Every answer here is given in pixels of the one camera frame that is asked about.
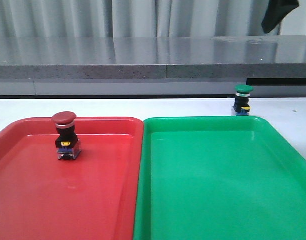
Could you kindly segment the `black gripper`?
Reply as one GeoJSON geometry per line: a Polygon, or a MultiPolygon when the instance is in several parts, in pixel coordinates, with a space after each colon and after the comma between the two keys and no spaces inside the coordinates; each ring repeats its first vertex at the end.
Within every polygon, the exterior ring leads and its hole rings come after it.
{"type": "Polygon", "coordinates": [[[298,0],[269,0],[261,23],[263,32],[270,33],[290,12],[298,7],[298,0]]]}

